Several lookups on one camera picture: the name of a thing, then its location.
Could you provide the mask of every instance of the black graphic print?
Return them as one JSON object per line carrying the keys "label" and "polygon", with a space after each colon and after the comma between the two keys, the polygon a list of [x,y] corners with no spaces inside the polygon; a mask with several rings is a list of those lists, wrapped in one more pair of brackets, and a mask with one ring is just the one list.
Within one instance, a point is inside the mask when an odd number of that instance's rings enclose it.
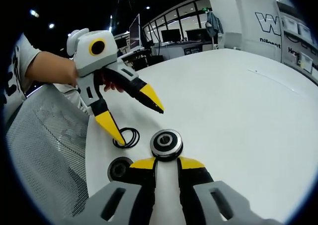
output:
{"label": "black graphic print", "polygon": [[[12,86],[9,86],[9,81],[12,79],[13,77],[13,73],[12,72],[8,72],[6,79],[5,79],[5,92],[7,93],[7,95],[10,97],[12,94],[15,93],[17,86],[15,84],[13,84]],[[7,100],[5,95],[1,95],[1,99],[0,99],[2,104],[7,104]]]}
{"label": "black graphic print", "polygon": [[0,103],[1,104],[7,104],[7,98],[5,96],[5,94],[8,95],[8,97],[10,97],[11,95],[13,95],[17,90],[20,92],[20,88],[18,87],[19,85],[19,73],[18,73],[18,58],[16,56],[16,52],[15,50],[13,51],[13,55],[11,58],[11,64],[14,67],[14,74],[16,76],[16,85],[13,84],[11,86],[9,86],[9,81],[13,78],[13,72],[8,72],[4,81],[5,81],[5,85],[4,85],[4,90],[5,93],[3,95],[0,96]]}

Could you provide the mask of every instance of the office desk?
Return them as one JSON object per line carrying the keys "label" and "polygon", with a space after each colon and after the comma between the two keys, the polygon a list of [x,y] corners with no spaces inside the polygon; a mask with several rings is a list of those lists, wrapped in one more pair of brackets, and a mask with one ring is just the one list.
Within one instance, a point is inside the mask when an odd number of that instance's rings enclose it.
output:
{"label": "office desk", "polygon": [[212,50],[211,42],[185,41],[160,46],[155,45],[156,53],[163,55],[164,60],[171,60],[181,56]]}
{"label": "office desk", "polygon": [[119,58],[122,59],[123,61],[127,61],[130,58],[134,58],[134,57],[137,57],[139,55],[145,54],[145,51],[148,51],[148,50],[145,50],[144,47],[141,47],[138,50],[129,51],[126,54],[123,54],[122,56],[120,56]]}
{"label": "office desk", "polygon": [[[89,196],[109,182],[107,169],[113,159],[151,157],[152,135],[174,129],[183,138],[181,155],[204,163],[215,181],[223,180],[249,199],[255,213],[280,222],[293,215],[317,174],[314,83],[281,63],[230,49],[165,61],[139,74],[153,86],[165,113],[146,108],[126,93],[101,91],[119,128],[136,128],[141,139],[132,149],[118,149],[90,118]],[[176,161],[159,162],[150,224],[181,225],[183,219]]]}

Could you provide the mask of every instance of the monitor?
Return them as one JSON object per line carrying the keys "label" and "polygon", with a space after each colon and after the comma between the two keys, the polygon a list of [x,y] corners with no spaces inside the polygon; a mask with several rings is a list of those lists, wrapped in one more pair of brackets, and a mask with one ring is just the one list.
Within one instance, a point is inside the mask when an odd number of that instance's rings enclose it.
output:
{"label": "monitor", "polygon": [[116,45],[118,49],[126,47],[127,46],[126,37],[116,40]]}
{"label": "monitor", "polygon": [[189,41],[212,41],[206,29],[187,30]]}
{"label": "monitor", "polygon": [[179,29],[174,29],[174,30],[162,30],[161,31],[162,35],[162,41],[163,42],[178,42],[181,41],[181,35],[180,35],[180,30]]}
{"label": "monitor", "polygon": [[135,50],[141,47],[140,39],[140,15],[134,19],[133,23],[129,27],[130,34],[130,50]]}

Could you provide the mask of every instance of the black bearing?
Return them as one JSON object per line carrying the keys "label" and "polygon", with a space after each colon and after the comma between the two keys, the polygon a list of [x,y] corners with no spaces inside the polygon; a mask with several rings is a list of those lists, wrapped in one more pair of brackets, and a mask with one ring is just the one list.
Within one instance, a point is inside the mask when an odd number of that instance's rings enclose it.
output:
{"label": "black bearing", "polygon": [[119,157],[114,159],[107,170],[109,181],[123,181],[125,174],[133,161],[127,157]]}
{"label": "black bearing", "polygon": [[158,160],[174,160],[179,157],[183,150],[181,135],[175,130],[161,130],[151,138],[150,148],[153,156]]}

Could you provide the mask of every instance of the gray gripper housing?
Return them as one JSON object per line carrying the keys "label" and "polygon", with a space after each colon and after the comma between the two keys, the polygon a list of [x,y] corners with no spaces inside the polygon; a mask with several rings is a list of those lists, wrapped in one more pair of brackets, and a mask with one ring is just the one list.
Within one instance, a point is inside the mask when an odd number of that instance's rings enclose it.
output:
{"label": "gray gripper housing", "polygon": [[253,213],[249,201],[223,181],[193,186],[206,225],[281,225]]}
{"label": "gray gripper housing", "polygon": [[112,181],[90,197],[84,211],[61,221],[65,225],[131,225],[141,185]]}

